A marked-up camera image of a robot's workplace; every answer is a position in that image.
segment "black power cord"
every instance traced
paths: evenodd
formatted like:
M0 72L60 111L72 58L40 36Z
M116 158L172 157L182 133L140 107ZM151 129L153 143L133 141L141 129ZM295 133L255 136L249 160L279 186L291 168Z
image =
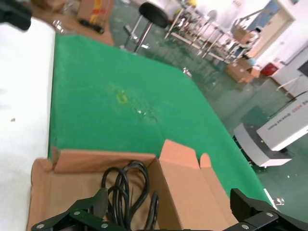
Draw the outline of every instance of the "black power cord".
M137 201L130 205L129 204L129 183L127 172L131 169L138 169L144 176L144 188L141 192L141 195L137 199ZM125 228L126 230L131 230L130 224L131 220L136 213L137 209L141 206L141 204L146 199L147 195L150 191L150 183L149 183L149 175L146 169L146 166L141 162L134 160L129 163L123 169L118 167L111 167L104 172L101 187L106 187L107 176L110 172L116 171L118 172L118 176L115 180L114 186L108 189L108 196L112 193L112 202L108 199L108 211L107 216L111 222ZM158 214L158 194L154 191L152 198L150 209L148 213L148 217L145 223L145 230L153 230L156 224Z
M281 108L279 108L276 112L274 112L273 114L271 114L270 116L268 116L268 118L272 118L273 116L277 115L282 109L284 109L286 106L288 106L291 102L295 101L299 96L307 93L308 90L303 91L302 93L298 94L297 96L295 96L294 98L290 99L288 102L286 102Z

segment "black tool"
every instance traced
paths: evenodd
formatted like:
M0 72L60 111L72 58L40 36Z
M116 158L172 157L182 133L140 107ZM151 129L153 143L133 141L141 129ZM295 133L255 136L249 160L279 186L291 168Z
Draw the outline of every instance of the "black tool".
M42 221L31 230L125 231L103 220L107 201L107 190L101 188L94 197L76 201L65 213ZM225 231L308 231L308 224L280 213L267 202L248 198L238 189L231 190L230 202L239 223Z
M31 26L32 12L15 0L0 0L0 23L10 23L13 26L28 30Z
M101 27L99 25L91 24L87 20L79 19L79 23L82 24L83 26L86 26L86 27L89 27L89 28L95 30L97 33L100 33L100 34L104 33L103 27Z

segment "black stool seat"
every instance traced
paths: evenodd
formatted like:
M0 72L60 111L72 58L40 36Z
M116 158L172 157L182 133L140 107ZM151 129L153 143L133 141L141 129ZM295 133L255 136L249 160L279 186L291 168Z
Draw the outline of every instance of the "black stool seat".
M139 13L159 27L166 28L168 25L166 13L149 2L145 2L139 7Z

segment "white table surface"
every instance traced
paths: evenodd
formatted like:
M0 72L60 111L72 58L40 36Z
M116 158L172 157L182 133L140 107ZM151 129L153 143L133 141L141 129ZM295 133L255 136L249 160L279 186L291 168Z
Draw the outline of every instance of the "white table surface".
M0 231L26 230L31 167L47 157L55 32L0 24Z

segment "white machine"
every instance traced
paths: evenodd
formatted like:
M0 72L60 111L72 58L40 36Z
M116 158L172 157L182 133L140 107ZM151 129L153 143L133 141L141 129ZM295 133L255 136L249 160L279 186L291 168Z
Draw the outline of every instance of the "white machine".
M280 166L292 159L286 147L308 133L308 92L262 127L241 123L233 139L245 157L260 167Z

